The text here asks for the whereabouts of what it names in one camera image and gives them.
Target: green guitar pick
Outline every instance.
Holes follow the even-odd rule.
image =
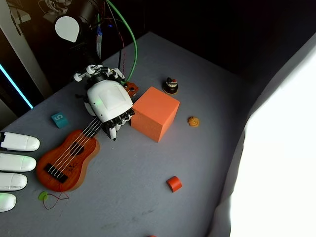
[[[43,191],[43,192],[41,192],[41,194],[39,195],[39,197],[38,197],[38,199],[40,200],[40,201],[45,201],[45,200],[47,200],[48,199],[48,192],[46,192],[46,191]]]

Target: white curtain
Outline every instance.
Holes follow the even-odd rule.
[[[316,35],[252,111],[209,236],[316,237]]]

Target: blue light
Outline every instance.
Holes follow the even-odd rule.
[[[23,100],[28,104],[28,106],[30,106],[30,108],[32,109],[33,106],[31,105],[31,103],[28,101],[28,99],[24,96],[24,94],[20,91],[20,89],[17,87],[17,85],[14,83],[14,81],[11,79],[11,77],[9,76],[9,74],[5,71],[5,69],[3,68],[3,66],[0,64],[0,70],[3,72],[3,74],[6,76],[6,78],[9,80],[9,82],[13,85],[13,87],[16,89],[17,92],[19,92],[19,94],[21,95],[21,97],[23,98]]]

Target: robotic arm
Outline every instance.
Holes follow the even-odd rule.
[[[55,22],[57,35],[74,45],[81,45],[102,4],[103,0],[73,0],[67,14]],[[74,74],[74,79],[87,79],[85,107],[103,123],[107,135],[116,140],[117,131],[135,114],[130,96],[121,85],[125,77],[118,68],[104,67],[95,50],[82,56],[89,58],[90,65],[81,73]]]

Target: robotic hand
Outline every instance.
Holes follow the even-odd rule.
[[[133,102],[127,91],[119,83],[124,79],[118,68],[103,65],[89,65],[85,72],[76,73],[74,79],[88,78],[87,97],[84,105],[92,116],[103,123],[103,130],[116,140],[117,131],[135,114]]]

